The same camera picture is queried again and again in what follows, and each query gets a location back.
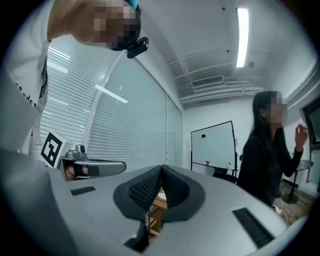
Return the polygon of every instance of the white blinds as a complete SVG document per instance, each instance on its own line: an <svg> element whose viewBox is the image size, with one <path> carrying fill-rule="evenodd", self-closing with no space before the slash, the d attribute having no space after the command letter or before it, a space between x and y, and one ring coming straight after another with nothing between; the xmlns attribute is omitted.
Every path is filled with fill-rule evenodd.
<svg viewBox="0 0 320 256"><path fill-rule="evenodd" d="M115 66L105 88L127 103L101 94L88 156L124 161L126 171L165 164L167 94L136 60L126 56Z"/></svg>
<svg viewBox="0 0 320 256"><path fill-rule="evenodd" d="M49 92L40 134L48 128L81 144L93 98L108 68L119 52L85 46L72 36L54 39L48 49Z"/></svg>
<svg viewBox="0 0 320 256"><path fill-rule="evenodd" d="M182 113L168 96L167 103L167 165L183 165L183 130Z"/></svg>

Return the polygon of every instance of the ceiling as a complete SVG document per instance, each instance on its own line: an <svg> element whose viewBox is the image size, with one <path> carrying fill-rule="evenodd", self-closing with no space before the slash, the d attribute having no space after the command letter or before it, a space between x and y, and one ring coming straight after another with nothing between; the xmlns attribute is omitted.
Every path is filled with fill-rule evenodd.
<svg viewBox="0 0 320 256"><path fill-rule="evenodd" d="M269 89L270 69L292 34L288 14L272 0L139 0L139 5L142 27L165 58L180 99L194 95L192 81L220 75ZM236 68L239 7L249 10L243 68Z"/></svg>

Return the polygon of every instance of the whiteboard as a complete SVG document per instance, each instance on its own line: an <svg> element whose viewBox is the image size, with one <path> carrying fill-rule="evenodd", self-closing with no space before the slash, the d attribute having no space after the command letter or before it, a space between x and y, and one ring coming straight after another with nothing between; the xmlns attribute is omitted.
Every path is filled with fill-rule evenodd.
<svg viewBox="0 0 320 256"><path fill-rule="evenodd" d="M191 132L192 163L235 169L235 140L232 121Z"/></svg>

